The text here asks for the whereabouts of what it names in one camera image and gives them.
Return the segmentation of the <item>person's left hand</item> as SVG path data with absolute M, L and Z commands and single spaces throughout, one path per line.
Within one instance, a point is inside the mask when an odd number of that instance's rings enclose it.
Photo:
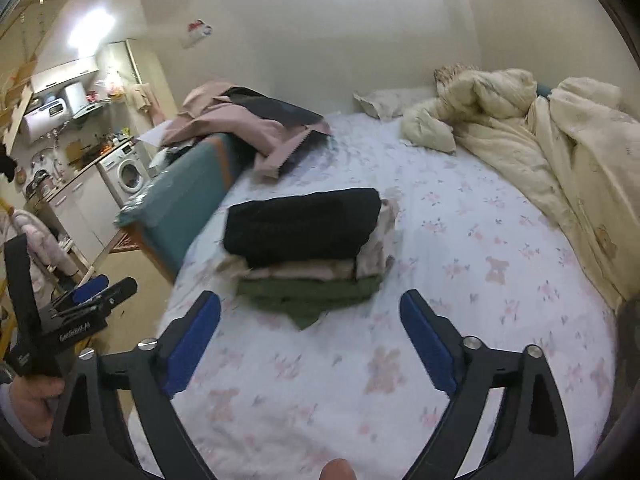
M 49 440 L 54 414 L 49 401 L 64 391 L 64 380 L 48 376 L 15 377 L 1 387 L 2 415 L 27 443 Z

